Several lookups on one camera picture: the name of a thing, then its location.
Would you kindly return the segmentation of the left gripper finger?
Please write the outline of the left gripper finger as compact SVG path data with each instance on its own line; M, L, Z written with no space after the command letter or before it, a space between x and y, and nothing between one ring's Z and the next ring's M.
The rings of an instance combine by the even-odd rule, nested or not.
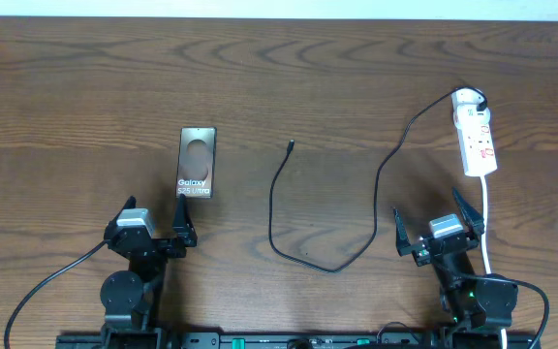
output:
M184 194L179 194L177 197L172 229L185 247L197 246L198 236L189 214L187 197Z
M117 225L117 219L121 213L126 209L135 208L137 205L137 199L134 196L130 196L125 202L124 206L115 214L115 216L108 222L109 227L115 227Z

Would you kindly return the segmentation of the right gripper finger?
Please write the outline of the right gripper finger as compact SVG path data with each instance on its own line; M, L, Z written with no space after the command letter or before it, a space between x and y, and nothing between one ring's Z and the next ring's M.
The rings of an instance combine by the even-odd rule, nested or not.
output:
M413 245L409 241L403 220L397 208L393 209L393 216L396 226L396 250L400 256L405 256L413 251Z
M485 233L483 216L461 196L455 187L452 188L452 195L469 231L476 237L483 235Z

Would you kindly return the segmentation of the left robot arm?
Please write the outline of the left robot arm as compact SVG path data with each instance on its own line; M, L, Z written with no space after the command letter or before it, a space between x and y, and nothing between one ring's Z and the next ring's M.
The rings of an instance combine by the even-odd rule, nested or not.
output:
M128 262L126 270L111 274L101 287L105 308L101 329L103 348L178 348L177 334L158 324L159 304L167 264L184 258L188 247L197 245L187 198L176 200L171 238L155 238L155 225L146 208L137 208L130 197L105 228L109 250Z

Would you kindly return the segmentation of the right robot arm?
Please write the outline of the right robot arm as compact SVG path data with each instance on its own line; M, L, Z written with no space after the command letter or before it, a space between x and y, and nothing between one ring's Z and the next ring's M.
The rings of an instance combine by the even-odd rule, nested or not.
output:
M454 319L452 325L440 329L444 348L457 348L455 340L463 334L499 336L512 324L518 294L517 287L506 278L475 274L468 252L481 244L484 218L457 190L452 195L460 213L431 221L431 234L416 243L409 241L399 211L393 211L398 254L412 256L419 267L433 267L443 309Z

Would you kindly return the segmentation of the white power strip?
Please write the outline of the white power strip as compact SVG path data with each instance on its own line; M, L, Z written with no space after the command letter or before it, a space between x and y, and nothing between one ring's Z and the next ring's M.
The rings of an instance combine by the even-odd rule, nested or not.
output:
M453 114L457 129L464 174L486 176L498 169L489 125L490 110L478 111L477 105L461 104Z

